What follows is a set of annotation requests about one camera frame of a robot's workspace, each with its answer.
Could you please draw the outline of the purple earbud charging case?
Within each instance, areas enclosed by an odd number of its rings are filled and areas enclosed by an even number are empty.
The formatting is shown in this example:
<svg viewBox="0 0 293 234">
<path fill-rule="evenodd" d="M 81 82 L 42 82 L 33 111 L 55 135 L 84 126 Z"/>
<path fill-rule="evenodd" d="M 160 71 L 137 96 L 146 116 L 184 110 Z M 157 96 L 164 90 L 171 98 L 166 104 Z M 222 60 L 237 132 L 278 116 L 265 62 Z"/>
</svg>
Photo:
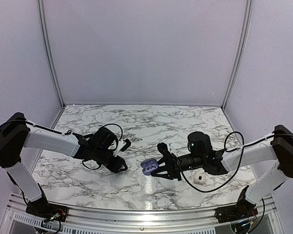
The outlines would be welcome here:
<svg viewBox="0 0 293 234">
<path fill-rule="evenodd" d="M 146 159 L 141 162 L 142 172 L 144 175 L 149 176 L 151 173 L 158 168 L 158 162 L 154 158 Z"/>
</svg>

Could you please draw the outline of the white charging case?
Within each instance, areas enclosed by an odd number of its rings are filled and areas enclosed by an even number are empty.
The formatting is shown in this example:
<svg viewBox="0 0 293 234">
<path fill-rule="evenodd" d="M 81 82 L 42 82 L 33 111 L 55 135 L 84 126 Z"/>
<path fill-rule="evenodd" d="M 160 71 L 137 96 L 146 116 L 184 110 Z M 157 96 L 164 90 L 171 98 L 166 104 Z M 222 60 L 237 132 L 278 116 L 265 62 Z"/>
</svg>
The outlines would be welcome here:
<svg viewBox="0 0 293 234">
<path fill-rule="evenodd" d="M 193 177 L 193 182 L 195 184 L 205 184 L 206 182 L 206 177 L 204 175 L 199 175 L 199 174 L 196 174 L 194 177 Z"/>
</svg>

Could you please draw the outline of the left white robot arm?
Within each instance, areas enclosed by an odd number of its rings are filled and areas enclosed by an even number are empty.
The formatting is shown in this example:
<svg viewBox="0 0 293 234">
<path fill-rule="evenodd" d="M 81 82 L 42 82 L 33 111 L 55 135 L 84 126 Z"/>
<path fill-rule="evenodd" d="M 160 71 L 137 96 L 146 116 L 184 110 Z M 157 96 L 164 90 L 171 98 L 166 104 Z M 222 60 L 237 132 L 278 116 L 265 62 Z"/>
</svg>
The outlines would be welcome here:
<svg viewBox="0 0 293 234">
<path fill-rule="evenodd" d="M 99 167 L 104 166 L 118 174 L 128 169 L 119 153 L 130 145 L 130 140 L 117 137 L 106 125 L 87 135 L 71 130 L 59 132 L 35 124 L 27 120 L 23 113 L 16 112 L 0 125 L 0 167 L 18 186 L 27 207 L 40 216 L 47 217 L 52 213 L 52 206 L 23 163 L 23 148 L 60 153 L 81 160 L 82 163 L 95 161 Z"/>
</svg>

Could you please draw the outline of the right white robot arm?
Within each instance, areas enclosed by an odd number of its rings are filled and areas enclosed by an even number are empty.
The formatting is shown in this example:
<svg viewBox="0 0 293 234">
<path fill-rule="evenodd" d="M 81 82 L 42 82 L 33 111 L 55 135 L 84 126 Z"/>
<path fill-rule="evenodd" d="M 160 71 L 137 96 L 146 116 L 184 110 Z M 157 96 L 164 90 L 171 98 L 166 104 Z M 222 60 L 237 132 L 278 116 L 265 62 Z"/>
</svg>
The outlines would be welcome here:
<svg viewBox="0 0 293 234">
<path fill-rule="evenodd" d="M 147 166 L 145 171 L 169 180 L 181 180 L 185 171 L 198 168 L 220 176 L 231 171 L 237 173 L 243 166 L 274 160 L 275 164 L 268 171 L 242 190 L 232 208 L 236 218 L 243 218 L 264 196 L 293 178 L 293 133 L 283 125 L 275 126 L 272 133 L 258 140 L 232 149 L 214 150 L 210 137 L 199 131 L 188 135 L 189 154 L 177 156 L 165 143 L 159 143 L 157 148 L 162 158 Z"/>
</svg>

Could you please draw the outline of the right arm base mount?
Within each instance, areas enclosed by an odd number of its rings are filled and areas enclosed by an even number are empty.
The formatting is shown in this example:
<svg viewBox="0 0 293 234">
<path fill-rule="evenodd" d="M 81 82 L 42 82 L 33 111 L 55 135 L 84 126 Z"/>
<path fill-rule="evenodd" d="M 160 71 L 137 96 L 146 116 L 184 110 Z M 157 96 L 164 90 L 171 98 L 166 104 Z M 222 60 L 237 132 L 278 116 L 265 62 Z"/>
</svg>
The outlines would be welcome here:
<svg viewBox="0 0 293 234">
<path fill-rule="evenodd" d="M 256 205 L 246 200 L 246 191 L 248 187 L 249 186 L 246 186 L 241 191 L 236 204 L 215 209 L 214 216 L 219 223 L 245 219 L 248 217 L 256 216 L 258 214 Z"/>
</svg>

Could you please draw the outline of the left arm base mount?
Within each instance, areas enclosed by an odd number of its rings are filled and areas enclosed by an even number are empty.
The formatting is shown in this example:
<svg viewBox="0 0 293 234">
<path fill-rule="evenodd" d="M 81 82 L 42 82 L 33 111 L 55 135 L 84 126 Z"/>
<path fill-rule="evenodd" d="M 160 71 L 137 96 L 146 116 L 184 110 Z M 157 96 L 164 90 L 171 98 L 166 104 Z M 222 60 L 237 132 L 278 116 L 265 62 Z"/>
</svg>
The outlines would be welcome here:
<svg viewBox="0 0 293 234">
<path fill-rule="evenodd" d="M 38 187 L 40 188 L 42 196 L 36 201 L 27 201 L 26 212 L 31 215 L 45 218 L 49 221 L 54 217 L 54 220 L 56 221 L 65 222 L 68 208 L 63 205 L 50 203 L 47 200 L 42 187 L 39 184 Z"/>
</svg>

